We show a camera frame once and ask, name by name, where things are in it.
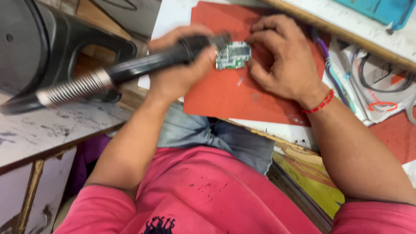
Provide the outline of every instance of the black print on shirt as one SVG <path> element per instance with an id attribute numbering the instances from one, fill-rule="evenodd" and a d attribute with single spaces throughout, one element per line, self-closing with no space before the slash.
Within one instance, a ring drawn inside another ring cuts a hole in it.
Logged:
<path id="1" fill-rule="evenodd" d="M 153 217 L 152 220 L 146 222 L 146 230 L 142 234 L 172 234 L 172 228 L 175 226 L 175 219 L 167 219 L 165 217 Z"/>

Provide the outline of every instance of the green circuit board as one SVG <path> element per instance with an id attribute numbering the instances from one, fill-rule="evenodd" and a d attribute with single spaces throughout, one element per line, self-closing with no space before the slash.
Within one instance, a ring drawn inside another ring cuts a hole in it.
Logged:
<path id="1" fill-rule="evenodd" d="M 251 46 L 246 42 L 230 42 L 218 53 L 215 60 L 217 70 L 238 69 L 251 58 Z"/>

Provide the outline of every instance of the blue jeans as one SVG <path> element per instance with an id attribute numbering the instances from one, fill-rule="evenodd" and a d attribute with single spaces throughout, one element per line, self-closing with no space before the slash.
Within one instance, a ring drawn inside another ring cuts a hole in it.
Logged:
<path id="1" fill-rule="evenodd" d="M 225 150 L 266 175 L 272 163 L 275 142 L 221 120 L 215 123 L 213 134 L 207 117 L 187 115 L 180 103 L 173 103 L 163 122 L 158 148 L 200 145 Z"/>

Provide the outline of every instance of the metal spring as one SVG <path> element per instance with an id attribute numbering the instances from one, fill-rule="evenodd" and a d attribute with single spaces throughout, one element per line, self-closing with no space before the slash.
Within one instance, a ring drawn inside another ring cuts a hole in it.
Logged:
<path id="1" fill-rule="evenodd" d="M 38 90 L 36 96 L 42 105 L 51 107 L 112 87 L 114 84 L 108 73 L 104 69 L 99 69 L 76 80 Z"/>

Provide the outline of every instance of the teal tray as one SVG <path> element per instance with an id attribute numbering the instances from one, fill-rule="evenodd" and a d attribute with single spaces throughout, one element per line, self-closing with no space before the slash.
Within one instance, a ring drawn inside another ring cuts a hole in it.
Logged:
<path id="1" fill-rule="evenodd" d="M 416 0 L 334 0 L 384 25 L 393 22 L 392 29 L 403 28 Z"/>

